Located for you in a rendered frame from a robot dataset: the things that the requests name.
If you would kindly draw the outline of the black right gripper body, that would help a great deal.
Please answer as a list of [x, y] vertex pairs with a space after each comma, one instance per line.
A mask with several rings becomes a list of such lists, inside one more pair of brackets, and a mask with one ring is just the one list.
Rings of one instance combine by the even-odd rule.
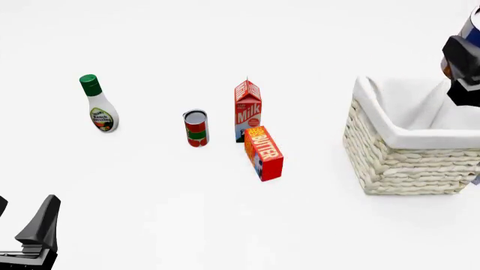
[[452, 79], [447, 95], [457, 106], [480, 107], [480, 76]]

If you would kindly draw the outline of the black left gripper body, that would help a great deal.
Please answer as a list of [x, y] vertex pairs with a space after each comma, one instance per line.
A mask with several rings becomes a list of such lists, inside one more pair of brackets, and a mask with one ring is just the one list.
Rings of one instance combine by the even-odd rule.
[[0, 270], [52, 270], [57, 253], [39, 245], [23, 251], [0, 251]]

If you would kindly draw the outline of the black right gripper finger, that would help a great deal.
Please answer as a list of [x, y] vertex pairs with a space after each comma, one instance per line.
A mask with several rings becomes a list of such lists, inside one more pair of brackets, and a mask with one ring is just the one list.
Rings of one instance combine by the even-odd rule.
[[450, 80], [464, 80], [467, 85], [480, 85], [480, 48], [460, 35], [448, 38], [442, 49], [446, 67], [443, 73]]

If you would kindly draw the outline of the blue and white soup can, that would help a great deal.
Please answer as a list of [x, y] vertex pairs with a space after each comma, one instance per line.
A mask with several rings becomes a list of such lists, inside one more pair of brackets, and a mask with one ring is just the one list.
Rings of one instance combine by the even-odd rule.
[[[458, 35], [480, 48], [480, 4], [473, 9]], [[452, 71], [445, 56], [442, 58], [440, 67], [447, 78], [451, 79]]]

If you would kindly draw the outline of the white woven basket with liner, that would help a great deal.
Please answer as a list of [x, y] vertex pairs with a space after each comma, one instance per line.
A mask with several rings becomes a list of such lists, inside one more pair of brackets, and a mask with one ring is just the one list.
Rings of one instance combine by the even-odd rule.
[[343, 145], [369, 195], [440, 195], [480, 184], [480, 130], [433, 130], [449, 81], [359, 76]]

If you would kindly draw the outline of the ranch dressing bottle green cap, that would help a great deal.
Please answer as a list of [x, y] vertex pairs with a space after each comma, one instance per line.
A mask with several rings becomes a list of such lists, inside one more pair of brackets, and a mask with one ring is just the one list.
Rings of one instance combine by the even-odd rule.
[[79, 82], [88, 98], [89, 116], [95, 127], [101, 132], [113, 132], [119, 125], [119, 114], [107, 100], [94, 74], [79, 78]]

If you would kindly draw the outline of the red and green tomato can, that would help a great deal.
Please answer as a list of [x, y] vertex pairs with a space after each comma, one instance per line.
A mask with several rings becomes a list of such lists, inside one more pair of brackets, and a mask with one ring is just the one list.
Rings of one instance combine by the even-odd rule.
[[209, 142], [208, 118], [201, 109], [191, 109], [183, 114], [187, 141], [190, 146], [199, 148]]

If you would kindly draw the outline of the red and orange butter box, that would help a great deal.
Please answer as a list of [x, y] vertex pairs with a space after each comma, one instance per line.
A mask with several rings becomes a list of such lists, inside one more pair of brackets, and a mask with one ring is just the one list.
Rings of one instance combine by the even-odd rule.
[[264, 126], [245, 131], [244, 149], [262, 182], [281, 177], [284, 156]]

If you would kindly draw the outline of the red and white milk carton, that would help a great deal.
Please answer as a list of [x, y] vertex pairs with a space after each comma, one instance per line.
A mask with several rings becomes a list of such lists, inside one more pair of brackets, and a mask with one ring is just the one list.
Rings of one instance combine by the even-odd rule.
[[235, 87], [235, 141], [245, 141], [245, 131], [261, 122], [262, 98], [260, 88], [246, 79]]

